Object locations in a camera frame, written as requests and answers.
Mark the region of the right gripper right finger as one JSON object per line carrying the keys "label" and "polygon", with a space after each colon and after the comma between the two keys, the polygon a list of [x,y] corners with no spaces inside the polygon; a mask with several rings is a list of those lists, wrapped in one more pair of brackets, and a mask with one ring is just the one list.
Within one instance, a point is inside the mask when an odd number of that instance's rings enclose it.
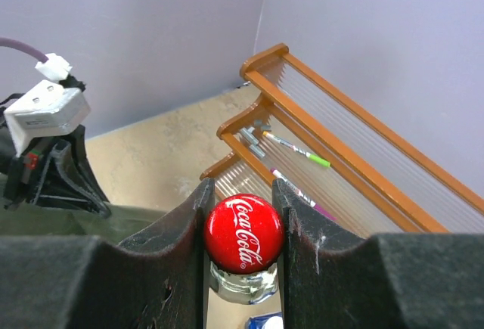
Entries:
{"label": "right gripper right finger", "polygon": [[283,181],[278,261],[286,328],[481,328],[481,234],[362,238],[311,208]]}

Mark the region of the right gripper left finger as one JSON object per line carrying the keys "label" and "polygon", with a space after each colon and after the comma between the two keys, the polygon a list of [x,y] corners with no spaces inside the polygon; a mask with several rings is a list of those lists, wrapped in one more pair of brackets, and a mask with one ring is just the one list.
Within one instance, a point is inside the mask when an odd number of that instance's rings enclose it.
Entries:
{"label": "right gripper left finger", "polygon": [[179,206],[112,244],[100,236],[2,236],[3,328],[204,328],[214,206],[204,179]]}

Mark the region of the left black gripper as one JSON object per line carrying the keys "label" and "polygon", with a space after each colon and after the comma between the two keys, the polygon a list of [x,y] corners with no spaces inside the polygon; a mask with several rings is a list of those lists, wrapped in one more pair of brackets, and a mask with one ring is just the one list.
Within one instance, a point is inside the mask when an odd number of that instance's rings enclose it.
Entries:
{"label": "left black gripper", "polygon": [[35,138],[20,157],[5,124],[1,125],[1,174],[7,176],[5,209],[20,203],[79,210],[104,219],[111,215],[85,149],[85,127],[65,136]]}

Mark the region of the grey-green canvas bag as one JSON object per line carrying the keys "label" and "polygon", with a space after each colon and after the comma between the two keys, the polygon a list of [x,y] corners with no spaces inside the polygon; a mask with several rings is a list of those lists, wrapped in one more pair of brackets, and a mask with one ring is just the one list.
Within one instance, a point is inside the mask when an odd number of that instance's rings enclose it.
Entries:
{"label": "grey-green canvas bag", "polygon": [[136,206],[108,206],[111,216],[105,218],[82,210],[43,208],[21,203],[15,210],[5,209],[1,199],[2,236],[100,236],[112,244],[151,225],[167,212]]}

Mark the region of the Coca-Cola glass bottle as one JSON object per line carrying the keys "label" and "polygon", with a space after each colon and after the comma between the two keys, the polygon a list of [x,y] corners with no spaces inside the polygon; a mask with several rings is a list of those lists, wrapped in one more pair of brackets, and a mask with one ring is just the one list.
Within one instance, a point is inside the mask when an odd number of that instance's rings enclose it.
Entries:
{"label": "Coca-Cola glass bottle", "polygon": [[254,194],[221,200],[206,218],[203,239],[209,286],[219,297],[256,305],[277,293],[284,223],[269,202]]}

